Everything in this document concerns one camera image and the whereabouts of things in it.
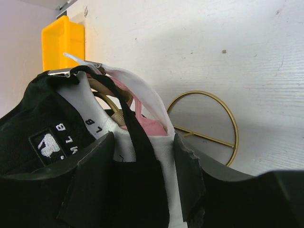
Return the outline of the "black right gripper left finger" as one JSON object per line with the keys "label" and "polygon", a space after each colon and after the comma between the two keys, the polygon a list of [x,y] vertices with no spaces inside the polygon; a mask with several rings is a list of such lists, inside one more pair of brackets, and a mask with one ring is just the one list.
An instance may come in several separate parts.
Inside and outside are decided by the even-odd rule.
{"label": "black right gripper left finger", "polygon": [[1,176],[1,227],[99,228],[113,154],[108,133],[45,168]]}

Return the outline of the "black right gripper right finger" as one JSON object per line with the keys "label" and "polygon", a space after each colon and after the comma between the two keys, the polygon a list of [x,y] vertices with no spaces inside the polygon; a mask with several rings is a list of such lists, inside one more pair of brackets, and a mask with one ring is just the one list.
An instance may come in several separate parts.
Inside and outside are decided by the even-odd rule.
{"label": "black right gripper right finger", "polygon": [[303,171],[251,176],[203,154],[174,137],[182,218],[190,228],[301,228]]}

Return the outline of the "black cap white logo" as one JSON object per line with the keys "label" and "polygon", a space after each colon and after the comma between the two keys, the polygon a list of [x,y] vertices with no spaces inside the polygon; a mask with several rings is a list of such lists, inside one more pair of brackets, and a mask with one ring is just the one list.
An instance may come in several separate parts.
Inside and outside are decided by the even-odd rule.
{"label": "black cap white logo", "polygon": [[[76,75],[79,72],[89,73],[90,70],[78,66],[70,77],[51,76],[47,72],[38,75],[29,83],[21,102],[1,118],[0,177],[35,172],[79,153],[97,141],[79,112],[56,91],[60,85],[78,85]],[[141,125],[113,81],[106,76],[98,76],[97,80],[118,97],[130,133],[140,130]]]}

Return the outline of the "beige cap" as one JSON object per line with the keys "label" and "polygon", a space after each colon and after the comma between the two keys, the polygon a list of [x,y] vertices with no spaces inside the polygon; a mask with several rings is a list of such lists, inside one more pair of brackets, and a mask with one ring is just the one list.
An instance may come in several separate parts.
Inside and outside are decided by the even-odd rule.
{"label": "beige cap", "polygon": [[[102,99],[113,111],[113,114],[110,115],[111,119],[115,121],[118,126],[125,127],[126,124],[124,121],[124,115],[122,110],[120,110],[118,106],[109,98],[117,98],[117,96],[113,92],[111,92],[105,85],[98,82],[96,79],[93,79],[92,77],[88,78],[88,82],[91,89],[93,89],[93,95]],[[116,90],[123,96],[125,102],[130,107],[133,102],[133,95],[129,91],[122,90],[118,86],[116,86]]]}

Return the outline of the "pink cap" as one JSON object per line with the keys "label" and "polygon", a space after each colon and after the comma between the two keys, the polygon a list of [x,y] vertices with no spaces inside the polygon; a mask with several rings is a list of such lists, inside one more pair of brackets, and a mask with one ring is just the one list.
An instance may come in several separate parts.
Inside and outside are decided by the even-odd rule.
{"label": "pink cap", "polygon": [[144,131],[146,132],[146,134],[148,136],[166,136],[167,132],[166,130],[163,128],[163,126],[161,125],[161,123],[159,123],[156,120],[152,120],[149,118],[146,118],[142,115],[142,103],[140,102],[140,100],[129,90],[129,88],[124,85],[122,82],[120,82],[117,79],[114,79],[113,77],[111,77],[111,79],[113,80],[114,84],[122,89],[124,92],[128,92],[131,94],[132,99],[135,101],[135,117],[138,120],[139,124],[141,125],[141,127],[144,129]]}

